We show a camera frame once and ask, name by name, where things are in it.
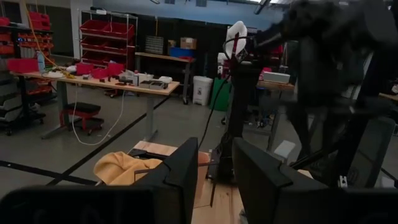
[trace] white trash can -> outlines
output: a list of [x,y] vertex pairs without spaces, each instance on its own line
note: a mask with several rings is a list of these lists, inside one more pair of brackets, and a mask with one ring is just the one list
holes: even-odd
[[201,76],[193,77],[193,103],[198,103],[202,106],[207,105],[212,84],[212,78]]

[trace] red stool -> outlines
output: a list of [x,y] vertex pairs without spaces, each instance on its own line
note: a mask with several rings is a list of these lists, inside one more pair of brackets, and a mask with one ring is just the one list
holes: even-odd
[[[75,109],[75,103],[70,103],[66,105],[65,109],[60,113],[60,124],[61,126],[65,125],[63,120],[63,115],[69,114],[73,115],[73,110]],[[102,124],[104,123],[104,119],[94,118],[101,110],[101,107],[98,105],[92,105],[89,103],[77,102],[75,116],[81,118],[81,120],[75,121],[74,126],[81,128],[86,131],[88,135],[91,135],[93,130],[102,129]]]

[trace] bottle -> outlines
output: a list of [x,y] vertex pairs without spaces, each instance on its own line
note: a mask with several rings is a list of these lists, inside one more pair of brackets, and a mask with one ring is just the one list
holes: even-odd
[[37,63],[39,64],[39,71],[40,72],[45,72],[44,55],[40,51],[37,51]]

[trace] blue bin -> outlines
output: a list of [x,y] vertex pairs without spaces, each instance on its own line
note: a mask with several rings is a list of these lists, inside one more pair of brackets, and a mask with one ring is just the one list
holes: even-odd
[[193,57],[194,54],[195,51],[191,49],[181,49],[179,47],[172,47],[170,49],[171,57]]

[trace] black stool seat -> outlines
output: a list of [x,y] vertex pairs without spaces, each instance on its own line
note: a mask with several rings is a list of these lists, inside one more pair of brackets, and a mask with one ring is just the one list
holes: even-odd
[[[75,109],[75,103],[70,103],[65,107],[67,110]],[[83,112],[83,113],[95,113],[101,110],[101,106],[92,105],[89,103],[82,103],[77,102],[76,104],[76,111]]]

